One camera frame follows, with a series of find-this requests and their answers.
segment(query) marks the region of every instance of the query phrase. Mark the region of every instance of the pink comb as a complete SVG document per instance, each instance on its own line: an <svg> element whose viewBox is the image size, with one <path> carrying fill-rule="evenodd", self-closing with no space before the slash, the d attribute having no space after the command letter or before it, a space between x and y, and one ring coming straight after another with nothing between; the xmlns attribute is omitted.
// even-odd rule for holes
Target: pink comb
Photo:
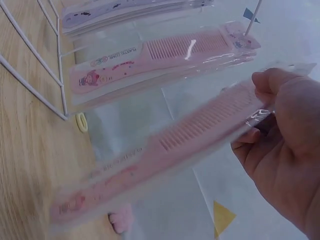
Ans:
<svg viewBox="0 0 320 240"><path fill-rule="evenodd" d="M230 54L231 50L232 42L218 29L150 40L142 44L136 59L90 72L71 70L71 90L75 94L84 94L129 76L199 63Z"/></svg>
<svg viewBox="0 0 320 240"><path fill-rule="evenodd" d="M150 136L145 147L114 161L119 163L131 158L128 167L113 176L105 175L108 168L96 169L85 185L62 202L55 201L50 209L51 221L64 224L86 218L92 212L103 214L112 201L118 203L122 198L129 202L128 197L132 198L147 186L150 188L155 181L162 182L169 173L174 175L182 167L201 160L199 154L211 153L218 144L246 126L253 113L270 103L269 99L262 102L256 97L251 80L227 88L181 121Z"/></svg>

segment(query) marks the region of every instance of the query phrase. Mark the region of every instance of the blue flag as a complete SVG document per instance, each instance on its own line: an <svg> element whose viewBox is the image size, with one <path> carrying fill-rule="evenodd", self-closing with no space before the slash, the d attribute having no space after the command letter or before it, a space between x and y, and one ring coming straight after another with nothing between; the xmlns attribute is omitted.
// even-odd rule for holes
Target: blue flag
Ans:
<svg viewBox="0 0 320 240"><path fill-rule="evenodd" d="M244 16L245 18L251 20L251 19L254 17L254 14L253 14L253 12L250 11L248 8L245 8L245 11L244 11L243 16ZM258 19L255 19L254 22L260 24L260 22L258 21Z"/></svg>

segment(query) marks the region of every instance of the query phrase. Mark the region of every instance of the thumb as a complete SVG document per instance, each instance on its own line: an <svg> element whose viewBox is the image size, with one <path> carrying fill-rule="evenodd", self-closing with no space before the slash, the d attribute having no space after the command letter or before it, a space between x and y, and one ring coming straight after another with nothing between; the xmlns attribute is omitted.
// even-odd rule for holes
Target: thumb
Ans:
<svg viewBox="0 0 320 240"><path fill-rule="evenodd" d="M280 68L269 68L264 72L252 74L252 81L257 91L264 94L277 95L282 85L296 79L305 80L308 78Z"/></svg>

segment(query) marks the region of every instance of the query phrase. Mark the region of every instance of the clear plastic bag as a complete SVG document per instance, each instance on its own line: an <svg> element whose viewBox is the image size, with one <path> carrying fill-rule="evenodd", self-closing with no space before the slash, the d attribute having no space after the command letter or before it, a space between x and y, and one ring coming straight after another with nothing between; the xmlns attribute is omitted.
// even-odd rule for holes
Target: clear plastic bag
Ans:
<svg viewBox="0 0 320 240"><path fill-rule="evenodd" d="M105 54L99 58L71 67L64 77L68 105L74 109L70 112L252 61L261 47L252 36L244 35L246 29L240 22L192 29L158 39L143 37L136 44L102 50Z"/></svg>
<svg viewBox="0 0 320 240"><path fill-rule="evenodd" d="M213 0L93 0L63 9L62 33L74 39L138 19L212 5Z"/></svg>
<svg viewBox="0 0 320 240"><path fill-rule="evenodd" d="M66 230L141 198L255 126L272 106L271 99L255 95L250 79L227 88L145 143L101 163L80 183L60 189L50 209L51 230Z"/></svg>

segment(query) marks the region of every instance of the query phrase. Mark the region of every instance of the wire rack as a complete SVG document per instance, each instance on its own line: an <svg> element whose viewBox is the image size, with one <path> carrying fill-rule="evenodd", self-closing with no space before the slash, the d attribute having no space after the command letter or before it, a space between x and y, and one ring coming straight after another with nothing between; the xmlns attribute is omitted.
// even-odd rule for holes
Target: wire rack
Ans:
<svg viewBox="0 0 320 240"><path fill-rule="evenodd" d="M5 15L15 28L15 30L18 32L20 37L23 39L25 44L29 47L29 49L32 51L34 56L37 58L37 60L43 65L45 70L51 75L51 77L54 79L54 81L59 85L61 89L61 97L62 97L62 104L63 104L63 112L61 112L59 109L57 109L54 105L52 105L45 97L43 97L36 89L34 89L28 81L26 81L16 70L14 67L12 67L8 61L0 54L0 63L24 86L26 87L32 94L34 94L41 102L43 102L49 109L51 109L56 115L58 115L63 120L68 119L68 108L67 108L67 102L66 102L66 95L65 95L65 87L64 87L64 78L62 73L62 53L61 53L61 38L60 38L60 16L58 14L58 11L53 4L52 0L48 0L49 4L56 16L56 26L52 22L51 18L49 17L48 12L46 11L43 3L41 0L34 0L37 1L41 10L43 11L46 19L48 20L50 26L52 27L54 33L57 37L57 54L58 54L58 68L59 68L59 77L57 77L54 72L50 69L50 67L47 65L47 63L44 61L44 59L40 56L40 54L37 52L35 47L31 44L31 42L26 37L25 33L22 31L14 17L12 16L11 12L7 8L4 0L0 0L0 6L2 10L4 11ZM258 14L259 8L261 6L262 0L259 0L257 7L254 11L253 17L247 27L247 30L245 32L245 35L247 35L250 32L250 29L256 19L256 16Z"/></svg>

